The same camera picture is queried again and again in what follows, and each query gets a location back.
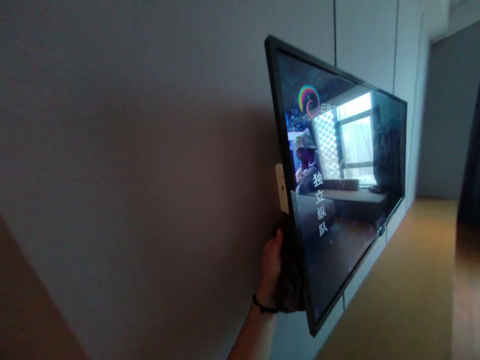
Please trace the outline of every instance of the wall-mounted tv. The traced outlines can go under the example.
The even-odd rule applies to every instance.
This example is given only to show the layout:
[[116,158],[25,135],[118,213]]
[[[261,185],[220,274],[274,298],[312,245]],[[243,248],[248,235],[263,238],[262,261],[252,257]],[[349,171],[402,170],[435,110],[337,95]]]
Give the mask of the wall-mounted tv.
[[315,336],[404,198],[407,103],[275,37],[265,50]]

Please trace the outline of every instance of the wall switch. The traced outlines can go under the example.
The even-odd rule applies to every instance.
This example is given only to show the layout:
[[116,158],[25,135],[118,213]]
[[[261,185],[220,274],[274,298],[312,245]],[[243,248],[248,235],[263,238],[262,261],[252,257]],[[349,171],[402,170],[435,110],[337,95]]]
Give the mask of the wall switch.
[[278,196],[280,198],[280,209],[289,213],[289,199],[287,198],[287,186],[285,185],[284,166],[279,163],[275,165],[276,184],[278,185]]

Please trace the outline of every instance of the tv bezel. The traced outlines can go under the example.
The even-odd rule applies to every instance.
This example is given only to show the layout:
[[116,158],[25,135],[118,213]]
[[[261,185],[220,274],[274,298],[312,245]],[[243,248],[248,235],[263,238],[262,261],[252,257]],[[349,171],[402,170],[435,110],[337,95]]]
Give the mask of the tv bezel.
[[[264,44],[265,44],[265,52],[266,52],[267,65],[268,65],[268,75],[270,77],[270,87],[271,87],[271,95],[273,100],[273,108],[275,112],[276,128],[278,132],[278,141],[280,145],[281,160],[283,163],[283,172],[284,172],[284,178],[285,178],[285,183],[287,187],[286,192],[287,192],[287,199],[288,199],[288,210],[290,215],[293,215],[293,216],[290,216],[290,226],[292,226],[296,230],[293,232],[294,233],[293,236],[295,237],[294,239],[295,243],[298,245],[298,249],[301,256],[301,262],[302,262],[302,271],[303,271],[303,278],[304,278],[304,285],[305,285],[303,298],[305,301],[306,318],[308,322],[309,332],[312,337],[315,337],[319,332],[319,330],[322,328],[322,325],[324,324],[328,315],[332,312],[332,309],[334,308],[334,306],[342,297],[348,284],[350,283],[352,278],[355,276],[355,274],[358,272],[362,262],[365,260],[370,249],[374,246],[374,244],[377,242],[380,236],[383,235],[386,225],[389,223],[390,219],[395,214],[395,212],[399,208],[402,201],[405,199],[405,159],[406,159],[406,133],[407,133],[406,125],[407,125],[408,104],[406,101],[400,99],[399,97],[393,94],[390,94],[376,86],[373,86],[345,71],[342,71],[325,61],[319,60],[318,58],[272,35],[269,35],[265,39]],[[292,165],[292,159],[290,156],[288,129],[287,129],[287,122],[285,119],[285,107],[284,107],[284,101],[283,101],[283,95],[282,95],[279,62],[278,62],[278,56],[277,56],[279,52],[285,55],[288,55],[292,58],[295,58],[301,62],[309,64],[311,66],[314,66],[316,68],[320,68],[328,73],[340,76],[357,85],[364,86],[370,89],[371,91],[385,95],[391,99],[394,99],[395,101],[400,102],[401,104],[404,104],[405,106],[404,116],[400,119],[400,126],[401,126],[401,130],[400,130],[400,176],[401,176],[401,179],[400,181],[401,181],[402,196],[400,197],[400,199],[398,200],[398,202],[396,203],[395,207],[390,212],[388,217],[378,228],[378,231],[373,237],[373,240],[365,249],[360,259],[356,262],[355,266],[350,271],[350,273],[348,274],[346,279],[343,281],[341,286],[338,288],[335,295],[330,299],[330,302],[328,303],[323,313],[320,315],[318,321],[315,321],[315,312],[314,312],[314,306],[313,306],[313,300],[312,300],[310,279],[308,277],[307,264],[305,260],[305,253],[304,253],[303,241],[302,241],[302,235],[301,235],[302,230],[300,229],[300,224],[295,222],[295,218],[298,218],[298,214],[296,213],[297,208],[293,206],[292,196],[290,194],[290,189],[295,188],[295,180],[294,180],[294,175],[291,171],[291,169],[293,169],[293,165]]]

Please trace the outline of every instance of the white wall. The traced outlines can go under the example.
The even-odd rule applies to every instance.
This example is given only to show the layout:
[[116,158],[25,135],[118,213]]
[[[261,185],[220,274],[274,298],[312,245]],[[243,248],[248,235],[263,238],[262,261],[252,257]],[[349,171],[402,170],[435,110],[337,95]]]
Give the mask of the white wall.
[[396,18],[396,0],[336,0],[337,67],[391,93]]
[[[410,182],[415,6],[400,0],[396,36],[397,1],[336,1],[337,65],[409,102]],[[333,1],[5,9],[0,214],[19,247],[91,359],[224,359],[280,212],[263,41],[333,64]],[[311,359],[342,312],[316,339],[305,314],[280,316],[272,358]]]

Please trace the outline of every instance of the black hair tie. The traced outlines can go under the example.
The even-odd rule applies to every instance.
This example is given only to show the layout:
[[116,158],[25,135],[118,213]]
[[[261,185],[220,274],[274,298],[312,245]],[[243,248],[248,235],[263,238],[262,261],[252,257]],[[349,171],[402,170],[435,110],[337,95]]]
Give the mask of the black hair tie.
[[253,300],[253,303],[260,308],[260,314],[263,314],[263,313],[276,314],[276,313],[279,312],[275,308],[266,307],[266,306],[263,306],[262,304],[260,304],[259,301],[257,300],[257,297],[255,296],[255,294],[253,294],[251,299]]

